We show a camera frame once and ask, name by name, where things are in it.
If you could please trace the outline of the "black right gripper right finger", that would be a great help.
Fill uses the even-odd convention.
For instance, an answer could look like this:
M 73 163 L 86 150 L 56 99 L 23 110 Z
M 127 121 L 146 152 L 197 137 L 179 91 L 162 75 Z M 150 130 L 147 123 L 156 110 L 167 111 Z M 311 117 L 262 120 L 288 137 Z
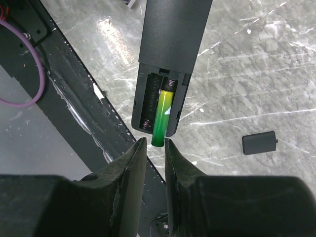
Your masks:
M 165 140 L 172 237 L 313 237 L 316 199 L 291 176 L 207 175 Z

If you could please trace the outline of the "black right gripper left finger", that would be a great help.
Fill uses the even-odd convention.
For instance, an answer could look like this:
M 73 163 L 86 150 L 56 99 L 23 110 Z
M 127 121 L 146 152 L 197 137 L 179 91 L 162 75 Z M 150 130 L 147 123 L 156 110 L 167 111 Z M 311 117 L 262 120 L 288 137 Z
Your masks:
M 147 141 L 79 181 L 56 175 L 0 178 L 3 237 L 134 237 L 146 173 Z

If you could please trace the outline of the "black battery cover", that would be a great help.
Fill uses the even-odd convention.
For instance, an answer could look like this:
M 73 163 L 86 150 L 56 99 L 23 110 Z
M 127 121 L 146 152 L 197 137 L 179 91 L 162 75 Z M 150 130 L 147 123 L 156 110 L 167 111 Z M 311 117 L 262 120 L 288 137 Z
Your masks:
M 245 135 L 241 141 L 242 151 L 245 155 L 274 152 L 278 143 L 274 131 Z

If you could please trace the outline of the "green battery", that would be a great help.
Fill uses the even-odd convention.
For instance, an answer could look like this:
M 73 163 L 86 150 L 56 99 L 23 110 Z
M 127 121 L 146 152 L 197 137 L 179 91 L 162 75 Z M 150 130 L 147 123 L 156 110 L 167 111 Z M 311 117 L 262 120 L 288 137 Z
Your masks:
M 174 93 L 171 91 L 160 91 L 157 113 L 153 129 L 153 137 L 151 142 L 151 144 L 155 147 L 164 146 L 164 139 L 166 136 L 171 113 L 173 94 Z

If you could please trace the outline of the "black remote control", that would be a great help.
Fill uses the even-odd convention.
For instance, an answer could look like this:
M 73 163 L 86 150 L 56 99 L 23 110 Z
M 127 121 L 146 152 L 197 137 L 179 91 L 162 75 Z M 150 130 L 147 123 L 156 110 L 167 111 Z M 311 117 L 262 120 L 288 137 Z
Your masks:
M 210 0 L 149 0 L 146 4 L 131 125 L 152 134 L 159 91 L 174 82 L 166 135 L 176 133 L 210 13 Z

